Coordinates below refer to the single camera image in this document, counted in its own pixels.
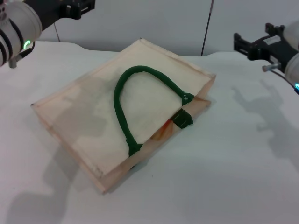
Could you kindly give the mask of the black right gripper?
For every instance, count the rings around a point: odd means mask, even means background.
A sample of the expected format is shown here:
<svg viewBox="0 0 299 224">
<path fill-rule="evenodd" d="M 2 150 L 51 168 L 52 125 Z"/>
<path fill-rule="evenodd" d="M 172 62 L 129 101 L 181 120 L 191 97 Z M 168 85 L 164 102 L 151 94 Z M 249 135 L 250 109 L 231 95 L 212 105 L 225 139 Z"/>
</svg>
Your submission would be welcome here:
<svg viewBox="0 0 299 224">
<path fill-rule="evenodd" d="M 250 43 L 244 40 L 238 33 L 234 33 L 234 50 L 245 55 L 249 60 L 265 60 L 271 64 L 280 64 L 279 70 L 285 70 L 288 62 L 298 54 L 283 37 L 285 25 L 274 26 L 265 24 L 265 32 L 268 35 Z"/>
</svg>

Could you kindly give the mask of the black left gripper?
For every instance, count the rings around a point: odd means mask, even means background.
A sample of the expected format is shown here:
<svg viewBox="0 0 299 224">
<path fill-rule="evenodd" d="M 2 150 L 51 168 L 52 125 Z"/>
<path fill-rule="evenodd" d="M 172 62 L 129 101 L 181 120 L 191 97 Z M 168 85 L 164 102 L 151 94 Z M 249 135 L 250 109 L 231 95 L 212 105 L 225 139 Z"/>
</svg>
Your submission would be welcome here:
<svg viewBox="0 0 299 224">
<path fill-rule="evenodd" d="M 80 19 L 82 11 L 95 8 L 96 0 L 30 0 L 29 6 L 38 15 L 42 31 L 62 18 Z"/>
</svg>

